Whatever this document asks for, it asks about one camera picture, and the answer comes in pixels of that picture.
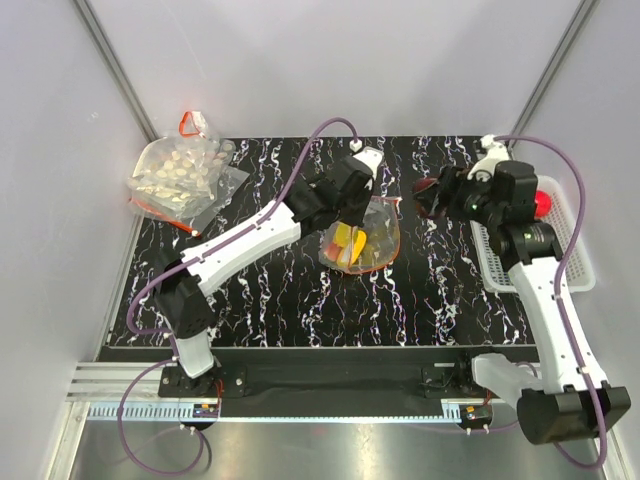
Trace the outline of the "yellow starfruit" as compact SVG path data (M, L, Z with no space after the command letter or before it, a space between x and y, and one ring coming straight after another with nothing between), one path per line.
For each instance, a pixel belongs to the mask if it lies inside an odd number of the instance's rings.
M332 242L340 248L346 248L352 241L353 228L339 222L332 237Z

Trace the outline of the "yellow orange mango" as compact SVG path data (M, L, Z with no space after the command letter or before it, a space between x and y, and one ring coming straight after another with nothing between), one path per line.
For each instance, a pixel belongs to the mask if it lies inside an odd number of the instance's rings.
M346 255L348 266L353 265L358 260L367 243L366 232L357 227L352 228L352 241L346 248L344 248L344 254Z

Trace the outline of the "clear orange-zip bag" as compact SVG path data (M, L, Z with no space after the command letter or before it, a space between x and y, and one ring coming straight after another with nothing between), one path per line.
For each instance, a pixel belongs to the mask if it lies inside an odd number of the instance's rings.
M370 273L392 263L400 250L401 201L401 197L374 196L360 227L334 222L321 242L320 263L350 275Z

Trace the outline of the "dark purple plum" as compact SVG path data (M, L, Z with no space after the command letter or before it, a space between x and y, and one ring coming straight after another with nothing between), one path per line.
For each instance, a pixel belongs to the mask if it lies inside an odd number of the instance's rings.
M437 178L426 177L418 180L412 188L412 195L420 217L436 220L444 216L444 208L439 203Z

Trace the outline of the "watermelon slice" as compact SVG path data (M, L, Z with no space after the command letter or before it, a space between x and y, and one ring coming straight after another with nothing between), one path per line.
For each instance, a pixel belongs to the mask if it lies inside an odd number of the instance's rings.
M336 244L335 242L330 242L329 245L324 250L324 256L330 262L336 262L343 250L343 247Z

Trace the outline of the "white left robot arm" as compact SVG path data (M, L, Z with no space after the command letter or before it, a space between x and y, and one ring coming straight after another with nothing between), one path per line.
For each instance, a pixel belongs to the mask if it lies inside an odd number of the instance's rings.
M336 222L363 223L384 154L366 147L318 177L297 179L281 201L220 236L183 250L169 263L153 298L168 321L181 384L196 396L215 386L215 357L207 339L213 323L207 297L250 264Z

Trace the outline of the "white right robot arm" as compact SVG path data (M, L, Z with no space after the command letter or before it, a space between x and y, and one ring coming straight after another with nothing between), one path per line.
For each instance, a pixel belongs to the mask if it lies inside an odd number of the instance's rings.
M539 356L532 374L497 353L454 371L466 396L487 389L511 406L534 444L605 439L630 409L625 387L611 385L590 352L563 272L554 228L536 218L538 178L531 165L501 161L492 172L444 168L431 212L485 227L490 246L516 289Z

